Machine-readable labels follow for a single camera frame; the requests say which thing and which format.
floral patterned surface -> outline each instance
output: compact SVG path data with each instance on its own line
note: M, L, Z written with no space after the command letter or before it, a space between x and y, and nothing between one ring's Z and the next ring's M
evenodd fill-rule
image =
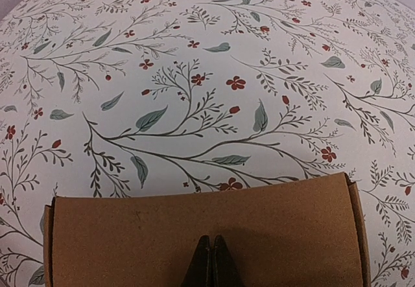
M0 23L0 277L44 283L56 194L344 171L372 286L414 286L414 43L394 0L24 0Z

gray-green leaf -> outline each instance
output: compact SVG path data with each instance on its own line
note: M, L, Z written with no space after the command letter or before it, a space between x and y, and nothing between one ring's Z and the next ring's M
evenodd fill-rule
M60 91L63 91L64 86L65 86L65 76L62 72L58 72L58 79L59 79Z
M251 12L251 16L256 20L256 21L258 21L258 22L260 22L261 21L261 18L259 17L259 14L258 13L255 13L255 12Z
M51 43L51 41L47 42L47 43L43 43L42 45L39 45L38 47L36 47L33 51L33 54L38 54L40 51L42 51L46 46L48 46Z
M210 48L204 49L204 50L208 51L208 52L227 52L230 49L231 49L231 46L229 45L229 43L224 42L224 43L221 43L218 46L210 47Z
M327 68L339 68L339 69L346 68L342 60L336 56L332 56L329 59L327 59L325 62L322 62L322 65Z
M142 158L140 158L136 155L131 157L131 162L137 168L138 179L140 180L141 188L143 188L144 187L144 182L147 179L147 175L148 175L148 167L144 163Z
M251 0L242 0L243 5L248 5L249 3L251 3Z
M335 119L335 123L339 126L347 126L356 130L348 121L342 119Z
M146 132L149 130L155 123L157 123L163 114L166 112L167 106L164 109L153 111L147 113L143 117L140 117L136 122L136 126L140 132Z
M68 117L71 117L73 114L68 114L66 113L64 110L60 110L60 109L55 109L52 110L51 115L49 116L49 118L51 120L63 120L63 119L67 119Z
M240 155L228 155L224 157L214 157L212 162L221 164L221 165L242 165L250 156L240 156Z
M121 47L113 47L111 50L115 52L127 52L128 54L132 54L128 49L122 49Z
M268 125L268 115L265 112L264 105L259 100L259 107L255 111L254 132L263 132Z
M115 96L114 98L112 98L111 100L104 102L103 104L101 104L101 110L103 111L107 111L109 109L112 109L115 107L115 105L119 102L119 100L121 99L121 96L123 95L124 92L122 92L121 94Z
M29 279L29 286L30 285L43 285L45 284L45 268L40 266Z
M15 111L15 112L17 112L18 110L16 109L16 106L6 106L3 111L4 112L9 112L9 111Z
M383 111L380 111L380 114L385 118L385 120L387 121L389 127L392 129L393 132L395 132L394 130L394 121L392 121L392 119L390 118L390 116Z
M372 84L370 84L370 89L375 93L375 95L380 94L382 90L382 79L373 81Z
M111 31L112 29L110 29L107 33L103 34L102 36L100 36L98 40L95 41L95 43L92 46L95 46L95 47L101 46L106 41L106 39L108 39L108 36L110 36Z

box flap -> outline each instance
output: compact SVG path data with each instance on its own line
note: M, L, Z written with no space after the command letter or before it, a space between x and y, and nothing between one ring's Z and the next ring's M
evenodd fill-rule
M54 287L177 287L204 234L225 237L247 286L366 287L355 196L335 174L239 191L57 198Z

cardboard box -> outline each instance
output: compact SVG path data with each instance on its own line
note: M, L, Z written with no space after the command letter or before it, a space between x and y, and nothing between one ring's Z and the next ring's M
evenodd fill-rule
M178 287L200 236L218 234L247 287L370 285L359 195L343 173L226 192L58 197L45 208L46 285Z

cardboard edge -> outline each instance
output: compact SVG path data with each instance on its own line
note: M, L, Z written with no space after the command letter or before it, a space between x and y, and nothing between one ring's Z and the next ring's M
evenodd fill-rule
M362 211L362 203L359 197L359 191L357 189L356 182L351 182L349 177L345 174L346 181L349 188L349 195L351 200L351 208L353 209L353 215L355 217L357 240L359 243L359 251L361 254L361 267L363 286L370 287L370 258L369 258L369 246L366 236L366 227L364 225L364 217Z
M44 234L43 234L43 267L45 271L46 287L53 287L52 276L52 239L53 239L53 213L54 204L45 206Z

